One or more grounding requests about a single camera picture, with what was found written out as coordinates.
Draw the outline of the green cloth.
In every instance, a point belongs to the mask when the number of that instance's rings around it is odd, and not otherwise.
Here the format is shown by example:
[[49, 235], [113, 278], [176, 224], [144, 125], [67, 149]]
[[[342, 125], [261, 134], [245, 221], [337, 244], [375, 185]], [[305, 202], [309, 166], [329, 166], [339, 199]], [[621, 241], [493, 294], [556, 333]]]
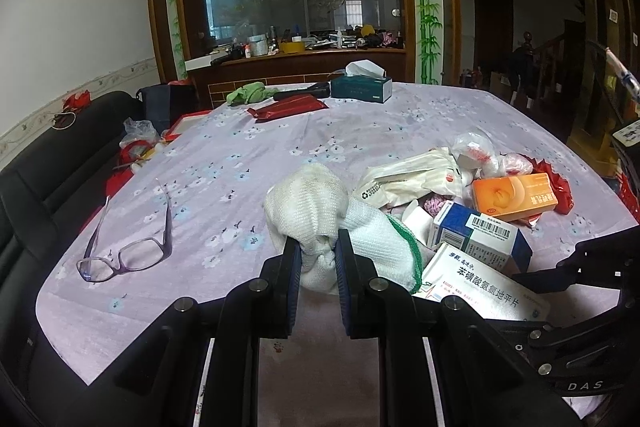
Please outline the green cloth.
[[272, 98], [278, 93], [276, 88], [269, 88], [260, 81], [244, 84], [227, 95], [227, 104], [230, 106], [260, 103]]

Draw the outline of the plastic bag on sofa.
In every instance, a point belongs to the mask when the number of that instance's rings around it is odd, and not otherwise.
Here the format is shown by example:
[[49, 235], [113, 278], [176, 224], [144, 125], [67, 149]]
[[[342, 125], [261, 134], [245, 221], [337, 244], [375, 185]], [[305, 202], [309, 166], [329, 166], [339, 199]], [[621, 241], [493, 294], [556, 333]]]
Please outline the plastic bag on sofa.
[[160, 135], [149, 120], [124, 121], [125, 134], [119, 142], [117, 168], [131, 168], [136, 171], [154, 154], [155, 147], [160, 143]]

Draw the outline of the black leather sofa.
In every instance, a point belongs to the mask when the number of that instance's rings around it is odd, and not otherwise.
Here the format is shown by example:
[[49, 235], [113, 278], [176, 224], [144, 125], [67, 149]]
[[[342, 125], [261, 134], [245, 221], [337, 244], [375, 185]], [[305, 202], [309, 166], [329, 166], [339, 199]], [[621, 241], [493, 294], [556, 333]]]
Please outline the black leather sofa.
[[49, 129], [1, 171], [1, 422], [53, 426], [85, 383], [53, 350], [36, 317], [44, 280], [104, 202], [124, 122], [140, 101], [115, 91], [65, 130]]

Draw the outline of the blue white medicine box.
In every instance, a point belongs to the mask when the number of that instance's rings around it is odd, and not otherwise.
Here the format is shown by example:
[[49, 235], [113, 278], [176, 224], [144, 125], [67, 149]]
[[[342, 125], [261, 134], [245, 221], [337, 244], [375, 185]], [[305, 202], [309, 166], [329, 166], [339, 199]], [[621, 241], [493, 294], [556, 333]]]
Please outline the blue white medicine box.
[[430, 251], [445, 243], [504, 274], [526, 273], [533, 258], [532, 248], [517, 227], [451, 200], [435, 217], [412, 202], [400, 220]]

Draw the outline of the orange medicine box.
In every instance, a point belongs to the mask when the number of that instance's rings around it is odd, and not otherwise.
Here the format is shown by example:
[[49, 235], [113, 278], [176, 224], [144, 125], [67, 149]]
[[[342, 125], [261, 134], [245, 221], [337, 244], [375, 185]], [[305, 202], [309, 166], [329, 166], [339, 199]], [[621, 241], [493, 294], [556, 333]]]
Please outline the orange medicine box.
[[479, 179], [472, 183], [476, 209], [503, 221], [515, 221], [553, 210], [558, 199], [545, 173]]

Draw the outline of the red wrapper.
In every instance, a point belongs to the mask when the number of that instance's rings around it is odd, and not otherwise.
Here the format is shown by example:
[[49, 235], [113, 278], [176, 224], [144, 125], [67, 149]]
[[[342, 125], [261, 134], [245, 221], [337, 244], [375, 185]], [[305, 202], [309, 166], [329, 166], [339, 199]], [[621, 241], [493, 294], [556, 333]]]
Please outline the red wrapper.
[[538, 160], [529, 156], [524, 156], [524, 158], [532, 164], [533, 173], [545, 173], [548, 176], [553, 194], [558, 200], [554, 211], [560, 215], [568, 215], [574, 208], [574, 198], [567, 179], [555, 172], [548, 161], [544, 159]]

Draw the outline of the clear plastic bag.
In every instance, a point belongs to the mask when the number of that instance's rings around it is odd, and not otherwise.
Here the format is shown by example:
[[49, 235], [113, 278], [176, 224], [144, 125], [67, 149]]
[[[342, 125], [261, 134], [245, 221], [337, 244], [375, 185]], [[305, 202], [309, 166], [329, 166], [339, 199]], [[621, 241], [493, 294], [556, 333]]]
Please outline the clear plastic bag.
[[534, 171], [532, 162], [520, 154], [499, 154], [494, 142], [480, 129], [456, 135], [450, 150], [462, 169], [473, 171], [482, 179], [527, 176]]

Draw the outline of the red flat pouch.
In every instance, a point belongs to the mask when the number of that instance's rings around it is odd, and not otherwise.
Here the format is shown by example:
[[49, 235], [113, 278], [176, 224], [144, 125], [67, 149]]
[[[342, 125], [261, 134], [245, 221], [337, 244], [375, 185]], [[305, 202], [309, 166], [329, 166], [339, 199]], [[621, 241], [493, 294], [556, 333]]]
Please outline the red flat pouch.
[[250, 107], [247, 109], [247, 113], [257, 122], [266, 122], [311, 113], [320, 109], [326, 109], [326, 104], [310, 94], [301, 94], [261, 108]]

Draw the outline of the purple framed eyeglasses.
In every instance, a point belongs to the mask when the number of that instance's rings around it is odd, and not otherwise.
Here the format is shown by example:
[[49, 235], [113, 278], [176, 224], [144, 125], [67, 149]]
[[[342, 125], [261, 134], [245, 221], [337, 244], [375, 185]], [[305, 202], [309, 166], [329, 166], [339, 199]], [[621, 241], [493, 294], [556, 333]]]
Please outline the purple framed eyeglasses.
[[171, 197], [166, 185], [156, 179], [165, 204], [162, 236], [142, 237], [130, 242], [113, 254], [98, 255], [99, 235], [111, 204], [111, 196], [105, 197], [103, 209], [99, 213], [99, 221], [92, 232], [84, 254], [76, 262], [79, 276], [87, 283], [99, 284], [111, 280], [117, 275], [142, 272], [159, 265], [172, 255], [172, 213]]

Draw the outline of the wooden counter with clutter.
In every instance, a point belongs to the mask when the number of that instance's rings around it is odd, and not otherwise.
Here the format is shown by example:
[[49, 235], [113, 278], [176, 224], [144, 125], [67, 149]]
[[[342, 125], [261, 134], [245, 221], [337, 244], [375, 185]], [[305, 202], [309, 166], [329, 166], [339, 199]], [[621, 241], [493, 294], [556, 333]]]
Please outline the wooden counter with clutter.
[[210, 57], [186, 63], [186, 75], [203, 108], [217, 107], [226, 96], [251, 82], [268, 87], [331, 80], [351, 62], [369, 60], [385, 69], [395, 81], [411, 82], [416, 68], [414, 53], [405, 48], [307, 50], [300, 53], [256, 55], [235, 43], [216, 49]]

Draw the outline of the white plastic shopping bag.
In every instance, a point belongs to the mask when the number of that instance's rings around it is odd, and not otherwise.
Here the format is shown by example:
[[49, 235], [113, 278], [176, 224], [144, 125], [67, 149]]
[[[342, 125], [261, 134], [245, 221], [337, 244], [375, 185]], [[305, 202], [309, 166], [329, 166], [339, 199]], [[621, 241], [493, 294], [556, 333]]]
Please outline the white plastic shopping bag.
[[352, 196], [374, 208], [395, 208], [428, 194], [462, 197], [473, 181], [472, 173], [461, 168], [448, 147], [378, 167], [369, 167]]

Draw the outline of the dark green tissue box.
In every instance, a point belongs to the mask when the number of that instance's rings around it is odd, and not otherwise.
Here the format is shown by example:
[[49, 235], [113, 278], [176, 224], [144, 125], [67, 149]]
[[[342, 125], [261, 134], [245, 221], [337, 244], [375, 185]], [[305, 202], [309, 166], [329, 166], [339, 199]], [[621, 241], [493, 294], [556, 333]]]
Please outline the dark green tissue box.
[[371, 103], [386, 103], [393, 94], [393, 79], [386, 70], [369, 60], [351, 62], [344, 72], [330, 81], [332, 98], [352, 98]]

